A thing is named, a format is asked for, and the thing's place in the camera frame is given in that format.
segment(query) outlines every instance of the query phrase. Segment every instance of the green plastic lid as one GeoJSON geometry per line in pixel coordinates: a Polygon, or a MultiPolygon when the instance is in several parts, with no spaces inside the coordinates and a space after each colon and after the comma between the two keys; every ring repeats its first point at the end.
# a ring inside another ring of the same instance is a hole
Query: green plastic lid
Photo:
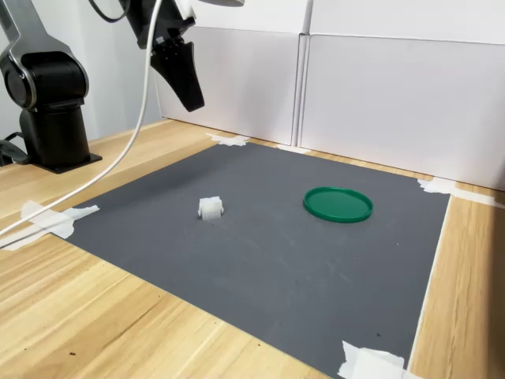
{"type": "Polygon", "coordinates": [[[338,187],[311,189],[303,204],[314,216],[334,223],[359,223],[373,210],[373,203],[364,194],[338,187]]]}

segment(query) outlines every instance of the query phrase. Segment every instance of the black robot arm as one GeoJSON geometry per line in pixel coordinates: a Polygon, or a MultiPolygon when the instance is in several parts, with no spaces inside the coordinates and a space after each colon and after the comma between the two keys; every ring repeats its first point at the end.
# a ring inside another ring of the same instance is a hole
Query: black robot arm
{"type": "MultiPolygon", "coordinates": [[[[146,44],[155,0],[118,1],[138,46],[151,49],[151,66],[188,111],[203,107],[193,43],[182,39],[195,24],[188,0],[163,1],[150,47],[146,44]]],[[[244,0],[202,1],[222,6],[244,4],[244,0]]],[[[90,3],[106,21],[118,20],[106,17],[94,1],[90,3]]],[[[0,144],[0,166],[14,160],[61,173],[101,159],[88,149],[80,110],[88,94],[88,76],[70,48],[47,34],[32,0],[0,0],[0,25],[9,40],[0,54],[0,70],[9,96],[23,108],[21,137],[28,153],[20,156],[21,150],[4,140],[0,144]]]]}

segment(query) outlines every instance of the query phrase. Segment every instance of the white tape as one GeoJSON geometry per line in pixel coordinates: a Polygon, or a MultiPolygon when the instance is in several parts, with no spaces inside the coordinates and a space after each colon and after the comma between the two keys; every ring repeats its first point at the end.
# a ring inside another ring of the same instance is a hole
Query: white tape
{"type": "Polygon", "coordinates": [[[213,141],[219,141],[218,144],[225,144],[226,146],[245,146],[249,137],[235,136],[232,138],[217,136],[215,134],[206,133],[213,141]]]}
{"type": "Polygon", "coordinates": [[[342,341],[346,361],[340,366],[344,379],[420,379],[403,369],[404,360],[386,351],[357,348],[342,341]]]}
{"type": "Polygon", "coordinates": [[[277,148],[280,148],[281,150],[286,150],[287,152],[297,152],[299,154],[305,154],[306,152],[311,151],[307,148],[297,148],[295,146],[288,146],[287,144],[278,144],[277,148]]]}
{"type": "Polygon", "coordinates": [[[482,195],[480,193],[474,193],[470,191],[465,191],[464,189],[456,188],[456,182],[449,179],[443,178],[433,178],[431,182],[427,180],[418,179],[417,182],[421,185],[421,188],[425,189],[425,192],[430,193],[449,193],[454,197],[460,199],[475,201],[476,203],[491,205],[492,207],[504,208],[505,205],[500,204],[495,200],[493,196],[482,195]]]}
{"type": "MultiPolygon", "coordinates": [[[[21,218],[26,217],[42,208],[34,201],[27,201],[21,209],[21,218]]],[[[36,241],[48,233],[54,233],[60,238],[67,239],[73,233],[73,222],[93,212],[98,211],[96,205],[88,208],[69,208],[64,212],[45,211],[30,220],[33,225],[26,227],[8,237],[0,239],[0,249],[14,251],[20,247],[36,241]]]]}

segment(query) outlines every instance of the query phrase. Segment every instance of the wooden tabletop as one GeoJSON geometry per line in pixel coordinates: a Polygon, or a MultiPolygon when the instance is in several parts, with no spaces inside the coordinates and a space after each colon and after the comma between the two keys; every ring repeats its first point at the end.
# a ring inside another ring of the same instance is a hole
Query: wooden tabletop
{"type": "MultiPolygon", "coordinates": [[[[183,122],[145,126],[118,167],[56,210],[216,144],[206,132],[233,136],[183,122]]],[[[19,219],[25,201],[46,205],[93,178],[130,134],[91,142],[90,149],[103,161],[65,174],[15,164],[0,168],[0,228],[19,219]]],[[[320,152],[309,155],[431,179],[320,152]]],[[[458,186],[505,200],[490,189],[458,186]]],[[[424,379],[505,377],[505,210],[451,198],[410,363],[424,379]]],[[[325,376],[46,235],[16,251],[0,250],[0,377],[325,376]]]]}

